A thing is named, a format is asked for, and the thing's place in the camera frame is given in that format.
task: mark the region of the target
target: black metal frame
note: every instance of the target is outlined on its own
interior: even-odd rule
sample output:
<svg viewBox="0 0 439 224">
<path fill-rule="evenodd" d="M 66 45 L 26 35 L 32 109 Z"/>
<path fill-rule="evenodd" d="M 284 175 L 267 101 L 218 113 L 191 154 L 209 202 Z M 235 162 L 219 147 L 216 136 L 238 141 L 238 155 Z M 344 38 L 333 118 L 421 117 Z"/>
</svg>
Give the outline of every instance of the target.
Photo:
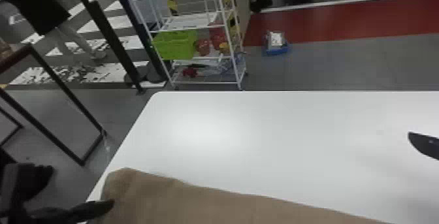
<svg viewBox="0 0 439 224">
<path fill-rule="evenodd" d="M 50 77 L 55 81 L 55 83 L 63 90 L 63 92 L 70 98 L 70 100 L 78 107 L 78 109 L 87 117 L 87 119 L 95 126 L 99 131 L 99 136 L 95 139 L 93 144 L 87 149 L 87 152 L 83 157 L 77 156 L 72 150 L 70 150 L 66 145 L 64 145 L 52 132 L 50 132 L 43 124 L 41 124 L 36 118 L 34 118 L 24 107 L 22 107 L 17 101 L 15 101 L 5 90 L 0 89 L 0 97 L 6 101 L 13 109 L 15 109 L 20 115 L 22 115 L 29 123 L 34 125 L 42 134 L 50 139 L 59 149 L 66 153 L 73 161 L 78 163 L 80 166 L 86 164 L 87 159 L 90 157 L 91 153 L 99 145 L 100 141 L 103 140 L 106 132 L 104 128 L 97 122 L 97 120 L 90 114 L 86 107 L 76 98 L 72 91 L 63 83 L 59 76 L 50 68 L 49 64 L 38 54 L 38 52 L 28 44 L 23 48 L 19 49 L 17 52 L 9 58 L 11 60 L 5 61 L 0 65 L 0 73 L 6 71 L 14 64 L 21 61 L 26 56 L 31 55 L 35 60 L 41 65 L 41 67 L 50 75 Z"/>
<path fill-rule="evenodd" d="M 127 13 L 127 16 L 129 20 L 131 21 L 131 24 L 134 27 L 134 30 L 136 31 L 143 48 L 145 49 L 146 53 L 148 54 L 148 57 L 150 58 L 150 63 L 154 67 L 155 71 L 148 71 L 147 72 L 147 79 L 151 83 L 160 83 L 168 80 L 165 71 L 163 70 L 160 59 L 157 56 L 156 52 L 154 51 L 153 46 L 151 45 L 151 42 L 149 41 L 148 32 L 146 31 L 143 24 L 140 24 L 135 16 L 135 13 L 133 9 L 131 8 L 131 5 L 129 4 L 128 0 L 119 0 L 120 4 L 122 5 L 123 9 Z"/>
<path fill-rule="evenodd" d="M 4 144 L 6 144 L 8 142 L 8 140 L 14 136 L 20 129 L 24 128 L 24 126 L 17 121 L 15 118 L 13 118 L 8 112 L 6 112 L 6 110 L 3 110 L 0 107 L 0 113 L 2 113 L 7 119 L 9 119 L 9 121 L 11 121 L 13 124 L 15 124 L 15 129 L 9 133 L 8 136 L 6 136 L 1 142 L 0 142 L 0 146 L 3 146 Z"/>
<path fill-rule="evenodd" d="M 82 4 L 84 4 L 85 8 L 89 12 L 91 18 L 96 23 L 97 27 L 104 35 L 108 45 L 110 45 L 111 49 L 113 49 L 114 54 L 119 59 L 119 62 L 124 67 L 127 75 L 131 79 L 131 83 L 137 88 L 137 94 L 143 95 L 146 93 L 146 90 L 142 88 L 140 82 L 145 80 L 146 77 L 140 75 L 134 66 L 131 58 L 128 53 L 125 51 L 125 48 L 120 43 L 119 37 L 114 32 L 113 28 L 110 25 L 110 22 L 106 18 L 104 12 L 99 6 L 97 1 L 90 2 L 89 0 L 81 0 Z"/>
</svg>

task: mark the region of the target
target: white table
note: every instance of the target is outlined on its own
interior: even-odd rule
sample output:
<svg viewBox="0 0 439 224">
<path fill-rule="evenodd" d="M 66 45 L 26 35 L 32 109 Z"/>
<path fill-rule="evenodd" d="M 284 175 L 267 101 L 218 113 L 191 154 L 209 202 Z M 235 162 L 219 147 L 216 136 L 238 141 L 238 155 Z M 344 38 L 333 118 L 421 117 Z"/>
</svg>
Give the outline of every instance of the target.
<svg viewBox="0 0 439 224">
<path fill-rule="evenodd" d="M 106 175 L 123 167 L 392 223 L 439 222 L 439 92 L 162 92 Z"/>
</svg>

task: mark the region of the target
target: gray floor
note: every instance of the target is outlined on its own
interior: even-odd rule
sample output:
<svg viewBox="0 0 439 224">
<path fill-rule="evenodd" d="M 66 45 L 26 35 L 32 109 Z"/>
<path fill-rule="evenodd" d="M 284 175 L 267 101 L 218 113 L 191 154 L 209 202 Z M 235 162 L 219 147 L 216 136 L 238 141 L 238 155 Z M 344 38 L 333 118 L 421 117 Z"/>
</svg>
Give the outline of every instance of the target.
<svg viewBox="0 0 439 224">
<path fill-rule="evenodd" d="M 292 44 L 288 54 L 267 57 L 261 47 L 249 47 L 251 90 L 439 90 L 439 34 L 379 39 Z M 236 90 L 236 86 L 181 86 L 181 90 Z M 159 91 L 136 96 L 133 89 L 76 89 L 74 92 L 103 124 L 109 136 L 81 168 L 28 123 L 5 149 L 21 162 L 53 165 L 57 169 L 47 189 L 29 203 L 71 207 L 89 192 L 129 132 L 149 98 Z M 97 136 L 60 90 L 8 91 L 76 153 L 82 154 Z M 1 107 L 10 108 L 0 102 Z M 0 135 L 11 129 L 0 117 Z"/>
<path fill-rule="evenodd" d="M 108 132 L 105 143 L 92 154 L 86 167 L 79 167 L 47 138 L 28 124 L 5 103 L 0 106 L 25 125 L 4 149 L 19 162 L 53 165 L 56 174 L 49 186 L 29 202 L 29 208 L 59 206 L 70 208 L 83 202 L 94 184 L 119 148 L 144 105 L 157 90 L 136 96 L 124 90 L 74 90 L 78 98 L 99 120 Z M 68 101 L 60 90 L 9 91 L 32 115 L 60 138 L 74 152 L 82 155 L 98 135 L 94 127 Z M 0 135 L 6 135 L 12 126 L 0 117 Z"/>
<path fill-rule="evenodd" d="M 439 90 L 439 34 L 246 48 L 246 90 Z"/>
</svg>

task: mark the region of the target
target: beige cushion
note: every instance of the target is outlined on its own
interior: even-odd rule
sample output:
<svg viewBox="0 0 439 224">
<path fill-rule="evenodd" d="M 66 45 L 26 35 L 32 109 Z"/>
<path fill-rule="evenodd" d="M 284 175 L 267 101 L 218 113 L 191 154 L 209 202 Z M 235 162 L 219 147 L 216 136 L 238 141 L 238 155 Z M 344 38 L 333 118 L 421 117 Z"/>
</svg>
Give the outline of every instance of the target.
<svg viewBox="0 0 439 224">
<path fill-rule="evenodd" d="M 379 223 L 294 202 L 197 187 L 129 168 L 108 175 L 102 198 L 116 204 L 100 224 Z"/>
</svg>

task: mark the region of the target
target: green plastic crate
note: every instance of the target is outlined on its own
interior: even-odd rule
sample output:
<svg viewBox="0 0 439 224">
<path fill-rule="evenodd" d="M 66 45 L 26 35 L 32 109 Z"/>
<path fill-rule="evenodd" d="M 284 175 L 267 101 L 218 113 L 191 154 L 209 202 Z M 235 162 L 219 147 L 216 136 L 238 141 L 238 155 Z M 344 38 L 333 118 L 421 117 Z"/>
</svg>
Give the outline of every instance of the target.
<svg viewBox="0 0 439 224">
<path fill-rule="evenodd" d="M 195 53 L 196 40 L 196 31 L 172 31 L 159 33 L 154 37 L 152 44 L 162 59 L 190 60 Z"/>
</svg>

